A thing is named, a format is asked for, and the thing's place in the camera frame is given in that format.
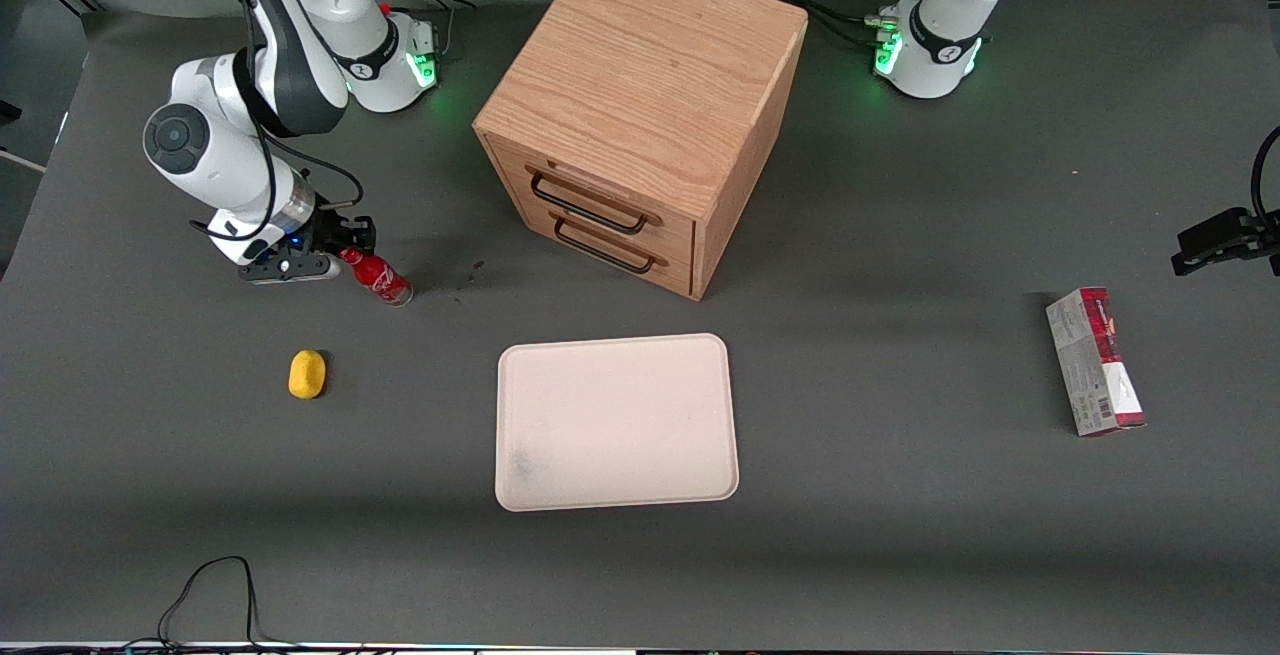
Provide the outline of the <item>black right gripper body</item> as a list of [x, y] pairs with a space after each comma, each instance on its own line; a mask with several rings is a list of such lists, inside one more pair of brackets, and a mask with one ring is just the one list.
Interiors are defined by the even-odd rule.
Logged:
[[344, 217], [338, 210], [314, 209], [303, 226], [296, 232], [297, 257], [326, 253], [326, 239], [348, 237]]

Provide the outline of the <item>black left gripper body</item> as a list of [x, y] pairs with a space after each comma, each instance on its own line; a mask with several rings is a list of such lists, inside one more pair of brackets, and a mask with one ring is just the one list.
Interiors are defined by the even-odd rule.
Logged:
[[1256, 241], [1248, 246], [1248, 258], [1266, 258], [1275, 278], [1280, 276], [1279, 264], [1279, 209], [1254, 217]]

